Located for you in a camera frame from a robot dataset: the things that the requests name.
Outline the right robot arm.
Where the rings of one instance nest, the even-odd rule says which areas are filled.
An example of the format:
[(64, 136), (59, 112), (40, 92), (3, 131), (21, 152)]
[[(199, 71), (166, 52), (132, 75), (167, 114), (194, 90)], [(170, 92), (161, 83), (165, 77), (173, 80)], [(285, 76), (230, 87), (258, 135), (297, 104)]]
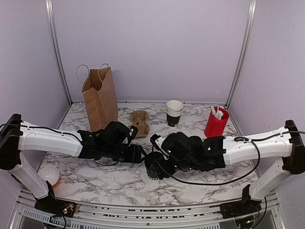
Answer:
[(151, 179), (173, 177), (177, 171), (211, 171), (238, 162), (275, 157), (274, 164), (253, 184), (243, 188), (242, 198), (224, 203), (224, 219), (251, 214), (261, 209), (265, 196), (291, 175), (305, 171), (305, 146), (293, 120), (284, 127), (249, 136), (218, 136), (201, 139), (182, 132), (167, 137), (153, 135), (152, 151), (145, 159)]

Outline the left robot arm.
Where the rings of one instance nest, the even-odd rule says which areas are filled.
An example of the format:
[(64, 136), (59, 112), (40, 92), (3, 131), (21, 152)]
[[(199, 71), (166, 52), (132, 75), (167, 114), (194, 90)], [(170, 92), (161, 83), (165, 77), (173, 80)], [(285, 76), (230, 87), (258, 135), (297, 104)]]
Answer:
[(35, 208), (72, 218), (79, 205), (55, 197), (52, 185), (43, 180), (23, 155), (24, 151), (44, 151), (69, 155), (79, 159), (111, 159), (114, 164), (141, 163), (146, 153), (142, 146), (132, 144), (138, 129), (111, 121), (104, 129), (62, 131), (22, 121), (13, 114), (0, 126), (0, 168), (8, 171), (34, 196)]

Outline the black paper coffee cup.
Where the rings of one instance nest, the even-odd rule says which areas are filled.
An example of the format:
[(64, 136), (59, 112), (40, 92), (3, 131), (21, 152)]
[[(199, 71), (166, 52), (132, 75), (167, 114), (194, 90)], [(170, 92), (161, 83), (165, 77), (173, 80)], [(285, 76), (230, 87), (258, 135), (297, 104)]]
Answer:
[(157, 168), (146, 168), (147, 175), (152, 180), (159, 180), (159, 170)]

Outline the black plastic cup lid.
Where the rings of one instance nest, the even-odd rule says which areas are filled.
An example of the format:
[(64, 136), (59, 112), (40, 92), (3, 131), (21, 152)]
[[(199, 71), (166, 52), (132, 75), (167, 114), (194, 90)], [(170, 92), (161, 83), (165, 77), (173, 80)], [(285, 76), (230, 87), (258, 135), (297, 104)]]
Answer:
[(153, 165), (156, 159), (164, 159), (163, 154), (160, 152), (153, 151), (145, 157), (144, 164), (147, 170), (153, 170)]

